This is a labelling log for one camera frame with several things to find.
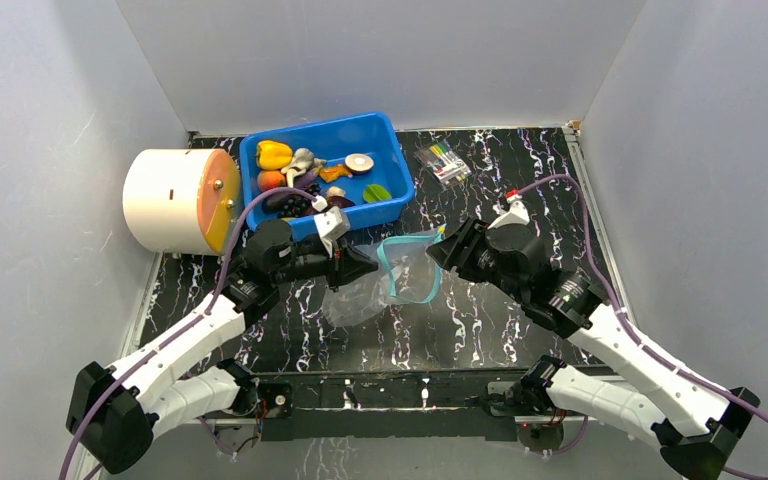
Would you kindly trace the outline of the clear zip top bag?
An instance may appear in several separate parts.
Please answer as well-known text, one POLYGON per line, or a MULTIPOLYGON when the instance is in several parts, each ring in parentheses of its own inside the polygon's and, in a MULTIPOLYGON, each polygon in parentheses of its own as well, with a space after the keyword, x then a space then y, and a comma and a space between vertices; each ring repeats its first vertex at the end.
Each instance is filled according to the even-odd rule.
POLYGON ((440 290, 443 273, 427 248, 441 241, 445 231, 441 225, 360 245, 377 270, 336 291, 328 290, 322 302, 325 319, 335 327, 350 327, 390 306, 430 303, 440 290))

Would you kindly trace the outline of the yellow bell pepper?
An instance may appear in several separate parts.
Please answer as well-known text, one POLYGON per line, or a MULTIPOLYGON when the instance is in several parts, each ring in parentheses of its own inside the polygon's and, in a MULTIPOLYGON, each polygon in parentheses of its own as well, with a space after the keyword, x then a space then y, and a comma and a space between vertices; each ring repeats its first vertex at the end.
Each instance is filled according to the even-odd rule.
POLYGON ((281 142, 262 140, 257 143, 255 157, 261 170, 280 171, 292 162, 294 150, 281 142))

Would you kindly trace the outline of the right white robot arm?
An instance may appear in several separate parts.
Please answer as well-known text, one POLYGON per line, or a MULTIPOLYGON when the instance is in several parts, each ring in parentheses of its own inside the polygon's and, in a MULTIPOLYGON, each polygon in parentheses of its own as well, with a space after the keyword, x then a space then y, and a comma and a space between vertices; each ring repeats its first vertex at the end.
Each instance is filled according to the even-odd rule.
POLYGON ((521 306, 526 317, 597 356, 628 388, 541 356, 507 390, 490 387, 486 408, 497 416, 574 411, 643 440, 686 479, 716 479, 758 406, 746 388, 731 402, 682 378, 635 344, 604 293, 575 271, 551 265, 547 248, 522 223, 493 227, 469 219, 426 250, 442 269, 472 283, 489 283, 521 306))

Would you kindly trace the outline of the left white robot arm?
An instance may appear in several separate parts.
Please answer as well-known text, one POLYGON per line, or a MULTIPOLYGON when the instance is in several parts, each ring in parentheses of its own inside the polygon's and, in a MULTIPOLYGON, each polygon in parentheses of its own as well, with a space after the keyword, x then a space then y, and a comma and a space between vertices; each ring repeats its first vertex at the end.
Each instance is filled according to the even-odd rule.
POLYGON ((186 372, 263 318, 282 285, 322 277, 336 290, 378 269, 338 230, 323 226, 296 241, 283 220, 258 226, 224 266, 217 287, 165 333, 109 366, 91 362, 78 372, 66 419, 71 451, 83 446, 118 474, 189 420, 221 410, 250 414, 259 401, 257 381, 234 360, 192 378, 186 372))

